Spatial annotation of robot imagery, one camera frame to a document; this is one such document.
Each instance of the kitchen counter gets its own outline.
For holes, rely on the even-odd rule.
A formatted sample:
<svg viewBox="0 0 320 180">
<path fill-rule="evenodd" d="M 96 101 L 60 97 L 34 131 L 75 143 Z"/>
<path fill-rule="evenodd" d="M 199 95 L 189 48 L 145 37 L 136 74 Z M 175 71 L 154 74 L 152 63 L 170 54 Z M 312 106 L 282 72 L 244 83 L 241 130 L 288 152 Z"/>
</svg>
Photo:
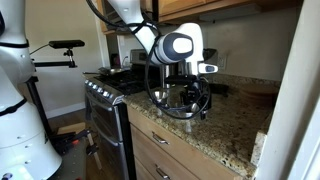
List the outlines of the kitchen counter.
<svg viewBox="0 0 320 180">
<path fill-rule="evenodd" d="M 179 90 L 173 88 L 169 94 L 170 104 L 176 104 Z M 212 108 L 205 120 L 176 120 L 167 115 L 158 117 L 157 108 L 146 92 L 127 96 L 123 101 L 207 156 L 250 179 L 256 170 L 250 163 L 255 138 L 273 108 L 248 104 L 236 90 L 230 90 L 228 95 L 212 95 Z M 191 132 L 186 132 L 188 123 L 191 124 Z"/>
<path fill-rule="evenodd" d="M 96 76 L 100 76 L 100 74 L 85 74 L 85 73 L 82 73 L 82 77 L 84 77 L 84 79 L 91 79 L 91 78 L 94 78 Z"/>
</svg>

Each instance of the cable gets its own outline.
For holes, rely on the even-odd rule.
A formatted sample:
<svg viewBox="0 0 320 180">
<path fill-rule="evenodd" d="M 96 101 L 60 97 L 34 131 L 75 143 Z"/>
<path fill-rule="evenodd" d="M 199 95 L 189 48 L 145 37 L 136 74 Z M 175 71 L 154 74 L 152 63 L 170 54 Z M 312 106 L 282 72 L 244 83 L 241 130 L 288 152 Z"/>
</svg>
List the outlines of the cable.
<svg viewBox="0 0 320 180">
<path fill-rule="evenodd" d="M 128 56 L 126 56 L 126 57 L 124 57 L 124 58 L 122 59 L 121 67 L 123 67 L 124 62 L 125 62 L 127 59 L 128 59 Z"/>
<path fill-rule="evenodd" d="M 152 45 L 152 48 L 151 48 L 151 50 L 150 50 L 150 53 L 148 54 L 147 63 L 146 63 L 146 65 L 145 65 L 145 88 L 146 88 L 147 94 L 148 94 L 149 97 L 151 98 L 152 103 L 154 103 L 154 104 L 157 106 L 157 108 L 161 109 L 162 112 L 163 112 L 164 114 L 166 114 L 167 116 L 169 116 L 169 117 L 171 117 L 171 118 L 175 118 L 175 119 L 180 119 L 180 120 L 192 119 L 192 118 L 194 118 L 195 116 L 197 116 L 201 111 L 203 111 L 203 110 L 206 108 L 206 106 L 207 106 L 208 103 L 209 103 L 210 98 L 207 98 L 207 99 L 206 99 L 206 102 L 204 103 L 204 105 L 202 106 L 202 108 L 200 108 L 198 111 L 194 112 L 191 116 L 189 116 L 189 117 L 178 117 L 178 116 L 174 116 L 174 115 L 168 113 L 167 111 L 186 110 L 186 109 L 190 108 L 190 107 L 192 106 L 192 104 L 187 105 L 187 106 L 182 106 L 182 107 L 179 107 L 179 108 L 170 108 L 170 107 L 168 107 L 166 104 L 159 103 L 159 102 L 156 100 L 156 98 L 154 97 L 154 95 L 151 93 L 150 86 L 149 86 L 149 81 L 148 81 L 148 77 L 149 77 L 149 66 L 150 66 L 152 54 L 154 53 L 155 48 L 156 48 L 156 46 L 157 46 L 157 43 L 158 43 L 158 41 L 159 41 L 159 39 L 160 39 L 160 37 L 161 37 L 160 31 L 158 30 L 157 32 L 158 32 L 158 35 L 157 35 L 157 37 L 155 38 L 155 41 L 154 41 L 154 43 L 153 43 L 153 45 Z M 207 92 L 208 92 L 208 93 L 207 93 L 207 94 L 206 94 L 206 93 L 203 93 L 203 94 L 197 99 L 196 102 L 198 102 L 198 101 L 199 101 L 201 98 L 203 98 L 204 96 L 206 96 L 206 95 L 209 96 L 209 95 L 210 95 L 210 88 L 209 88 L 208 83 L 207 83 L 206 81 L 201 81 L 201 82 L 202 82 L 202 83 L 204 82 L 204 83 L 206 84 L 206 86 L 207 86 Z"/>
<path fill-rule="evenodd" d="M 0 36 L 4 33 L 4 30 L 6 29 L 6 24 L 4 22 L 2 13 L 0 11 Z"/>
<path fill-rule="evenodd" d="M 93 13 L 98 16 L 99 19 L 101 19 L 103 22 L 107 23 L 110 26 L 114 26 L 114 27 L 121 27 L 124 28 L 125 26 L 121 26 L 119 24 L 114 24 L 112 22 L 110 22 L 104 15 L 102 15 L 99 10 L 96 8 L 96 6 L 93 4 L 93 2 L 91 0 L 86 0 L 87 4 L 89 5 L 90 9 L 93 11 Z"/>
<path fill-rule="evenodd" d="M 33 54 L 33 53 L 35 53 L 35 52 L 37 52 L 37 51 L 39 51 L 40 49 L 42 49 L 42 48 L 44 48 L 44 47 L 46 47 L 46 46 L 49 46 L 49 44 L 43 45 L 43 46 L 39 47 L 38 49 L 32 51 L 32 52 L 30 53 L 30 55 Z"/>
</svg>

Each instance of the cabinet drawer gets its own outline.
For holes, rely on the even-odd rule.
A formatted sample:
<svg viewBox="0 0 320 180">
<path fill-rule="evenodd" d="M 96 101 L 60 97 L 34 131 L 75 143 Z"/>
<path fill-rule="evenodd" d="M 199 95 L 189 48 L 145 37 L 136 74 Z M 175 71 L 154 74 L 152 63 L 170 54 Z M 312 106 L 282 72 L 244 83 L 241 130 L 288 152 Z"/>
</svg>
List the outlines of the cabinet drawer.
<svg viewBox="0 0 320 180">
<path fill-rule="evenodd" d="M 131 125 L 133 152 L 155 179 L 197 179 L 175 159 Z"/>
<path fill-rule="evenodd" d="M 134 163 L 136 165 L 137 180 L 155 180 L 136 157 L 134 157 Z"/>
<path fill-rule="evenodd" d="M 206 156 L 201 151 L 181 140 L 173 133 L 167 131 L 154 121 L 141 115 L 137 110 L 128 107 L 129 121 L 143 132 L 151 141 L 157 144 L 162 150 L 174 157 L 183 164 L 190 172 L 199 179 L 241 179 L 235 172 L 223 166 L 214 159 Z M 159 143 L 155 138 L 165 142 Z"/>
</svg>

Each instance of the gas stove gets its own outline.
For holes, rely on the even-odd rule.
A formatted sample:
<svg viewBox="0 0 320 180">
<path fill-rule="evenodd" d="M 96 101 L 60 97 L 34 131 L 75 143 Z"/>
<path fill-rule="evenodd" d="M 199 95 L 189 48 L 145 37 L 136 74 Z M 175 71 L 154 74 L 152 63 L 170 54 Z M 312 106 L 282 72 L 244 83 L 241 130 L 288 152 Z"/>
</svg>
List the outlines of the gas stove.
<svg viewBox="0 0 320 180">
<path fill-rule="evenodd" d="M 149 86 L 160 86 L 158 69 L 150 74 Z M 85 81 L 86 91 L 91 95 L 103 98 L 112 105 L 122 103 L 124 96 L 144 91 L 144 66 L 134 67 L 113 75 L 99 75 Z"/>
</svg>

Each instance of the wall outlet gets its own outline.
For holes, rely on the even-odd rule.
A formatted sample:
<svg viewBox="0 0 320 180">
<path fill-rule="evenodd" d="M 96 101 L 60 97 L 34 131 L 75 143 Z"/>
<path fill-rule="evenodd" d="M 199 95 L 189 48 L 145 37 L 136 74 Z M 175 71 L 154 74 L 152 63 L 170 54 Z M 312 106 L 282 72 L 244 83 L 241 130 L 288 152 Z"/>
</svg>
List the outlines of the wall outlet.
<svg viewBox="0 0 320 180">
<path fill-rule="evenodd" d="M 227 66 L 227 55 L 226 54 L 219 54 L 218 56 L 218 63 L 217 66 L 220 70 L 225 70 Z"/>
</svg>

